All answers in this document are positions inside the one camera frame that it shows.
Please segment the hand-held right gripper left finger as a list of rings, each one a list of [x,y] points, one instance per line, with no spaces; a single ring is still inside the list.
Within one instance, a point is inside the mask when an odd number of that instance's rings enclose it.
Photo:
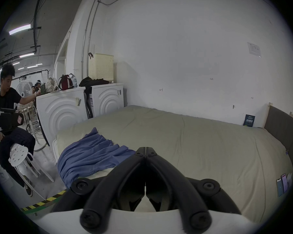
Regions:
[[[145,155],[140,147],[105,177],[75,180],[52,213],[82,209],[77,220],[86,231],[105,231],[111,209],[133,212],[145,196]]]

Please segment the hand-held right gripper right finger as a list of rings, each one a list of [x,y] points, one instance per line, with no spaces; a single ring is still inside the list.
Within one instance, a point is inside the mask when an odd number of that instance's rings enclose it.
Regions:
[[[209,210],[241,215],[228,194],[213,179],[185,177],[177,168],[146,147],[146,196],[157,212],[178,209],[184,231],[206,231]]]

